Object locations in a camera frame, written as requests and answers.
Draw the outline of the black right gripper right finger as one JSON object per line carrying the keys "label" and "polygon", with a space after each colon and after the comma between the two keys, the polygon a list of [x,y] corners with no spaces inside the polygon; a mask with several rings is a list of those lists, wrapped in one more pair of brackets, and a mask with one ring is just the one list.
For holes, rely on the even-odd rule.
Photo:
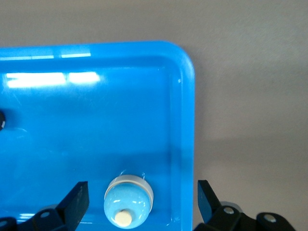
{"label": "black right gripper right finger", "polygon": [[198,181],[198,207],[203,223],[195,231],[294,231],[279,214],[261,212],[255,219],[231,205],[222,205],[207,180]]}

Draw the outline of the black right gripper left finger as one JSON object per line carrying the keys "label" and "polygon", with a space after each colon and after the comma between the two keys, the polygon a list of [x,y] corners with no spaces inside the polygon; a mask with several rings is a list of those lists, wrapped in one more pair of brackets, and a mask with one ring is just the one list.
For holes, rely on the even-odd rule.
{"label": "black right gripper left finger", "polygon": [[2,231],[75,231],[89,208],[88,182],[78,182],[55,207],[37,212],[20,224],[14,217],[2,217]]}

